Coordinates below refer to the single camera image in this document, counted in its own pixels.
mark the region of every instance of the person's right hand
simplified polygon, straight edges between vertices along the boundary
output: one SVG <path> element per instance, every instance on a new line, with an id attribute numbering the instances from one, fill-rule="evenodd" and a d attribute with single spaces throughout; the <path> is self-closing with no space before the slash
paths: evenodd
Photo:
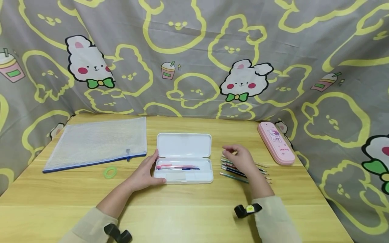
<path id="1" fill-rule="evenodd" d="M 258 174 L 259 170 L 247 148 L 239 144 L 224 145 L 223 148 L 223 155 L 226 156 L 229 161 L 234 163 L 234 166 L 247 177 Z"/>

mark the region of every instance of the green hair tie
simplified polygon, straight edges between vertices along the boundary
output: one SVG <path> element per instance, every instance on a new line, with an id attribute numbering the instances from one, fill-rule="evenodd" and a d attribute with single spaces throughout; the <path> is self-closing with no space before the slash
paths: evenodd
<path id="1" fill-rule="evenodd" d="M 105 169 L 103 175 L 106 179 L 111 179 L 112 177 L 114 177 L 117 173 L 117 168 L 114 167 L 114 166 L 110 166 L 108 167 L 107 169 Z"/>

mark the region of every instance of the open pencil case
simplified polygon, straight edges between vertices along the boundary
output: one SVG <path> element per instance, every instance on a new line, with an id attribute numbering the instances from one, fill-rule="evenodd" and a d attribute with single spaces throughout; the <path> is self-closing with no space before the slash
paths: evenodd
<path id="1" fill-rule="evenodd" d="M 206 184 L 214 180 L 211 155 L 212 137 L 203 133 L 160 133 L 154 177 L 167 184 Z M 162 165 L 193 165 L 197 170 L 159 170 Z"/>

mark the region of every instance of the beige sleeve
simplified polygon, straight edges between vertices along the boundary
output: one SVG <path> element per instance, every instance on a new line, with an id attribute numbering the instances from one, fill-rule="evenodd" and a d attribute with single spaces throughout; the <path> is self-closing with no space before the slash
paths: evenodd
<path id="1" fill-rule="evenodd" d="M 117 219 L 92 208 L 59 243 L 106 243 L 109 236 L 104 227 L 111 223 L 117 224 Z"/>
<path id="2" fill-rule="evenodd" d="M 259 203 L 263 208 L 255 214 L 255 222 L 262 243 L 302 242 L 279 197 L 258 198 L 254 199 L 253 203 Z"/>

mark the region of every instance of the table surface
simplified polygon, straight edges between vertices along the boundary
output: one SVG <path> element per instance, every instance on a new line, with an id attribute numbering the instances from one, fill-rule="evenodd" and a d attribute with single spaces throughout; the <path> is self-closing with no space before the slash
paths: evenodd
<path id="1" fill-rule="evenodd" d="M 68 124 L 134 118 L 129 115 L 73 117 Z M 212 135 L 211 184 L 164 185 L 131 196 L 120 218 L 136 242 L 260 242 L 254 217 L 236 219 L 233 208 L 251 201 L 247 184 L 219 175 L 222 145 L 240 143 L 255 161 L 268 165 L 272 188 L 280 196 L 303 242 L 352 243 L 350 236 L 324 199 L 301 162 L 277 165 L 253 121 L 147 117 L 149 154 L 157 134 L 209 133 Z M 57 242 L 92 207 L 127 178 L 143 157 L 72 170 L 42 174 L 42 169 L 61 133 L 0 197 L 0 242 Z M 112 179 L 103 171 L 117 167 Z"/>

